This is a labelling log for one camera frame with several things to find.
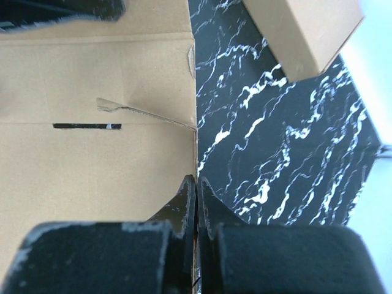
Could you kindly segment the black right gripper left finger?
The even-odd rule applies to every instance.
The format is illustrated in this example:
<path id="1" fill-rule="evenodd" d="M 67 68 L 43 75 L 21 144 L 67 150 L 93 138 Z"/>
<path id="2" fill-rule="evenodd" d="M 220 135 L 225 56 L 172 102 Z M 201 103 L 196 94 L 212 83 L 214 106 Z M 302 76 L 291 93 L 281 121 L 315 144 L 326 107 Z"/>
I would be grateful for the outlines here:
<path id="1" fill-rule="evenodd" d="M 46 222 L 23 239 L 2 293 L 190 293 L 195 180 L 145 222 Z"/>

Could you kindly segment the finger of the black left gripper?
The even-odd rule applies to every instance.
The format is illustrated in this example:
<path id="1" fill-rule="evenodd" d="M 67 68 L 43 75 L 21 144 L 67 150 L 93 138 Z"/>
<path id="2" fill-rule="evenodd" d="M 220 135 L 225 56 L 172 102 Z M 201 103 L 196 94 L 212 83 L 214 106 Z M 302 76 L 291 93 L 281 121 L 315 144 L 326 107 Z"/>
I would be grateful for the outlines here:
<path id="1" fill-rule="evenodd" d="M 118 21 L 125 11 L 124 1 L 1 1 L 1 32 L 70 20 Z"/>

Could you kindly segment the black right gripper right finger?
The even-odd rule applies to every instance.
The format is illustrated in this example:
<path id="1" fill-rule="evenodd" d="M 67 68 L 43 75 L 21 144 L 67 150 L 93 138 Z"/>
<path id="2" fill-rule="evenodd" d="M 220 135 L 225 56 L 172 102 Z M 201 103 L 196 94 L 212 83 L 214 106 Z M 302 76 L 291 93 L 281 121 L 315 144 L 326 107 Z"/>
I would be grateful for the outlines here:
<path id="1" fill-rule="evenodd" d="M 361 238 L 339 225 L 251 225 L 199 178 L 203 293 L 384 293 Z"/>

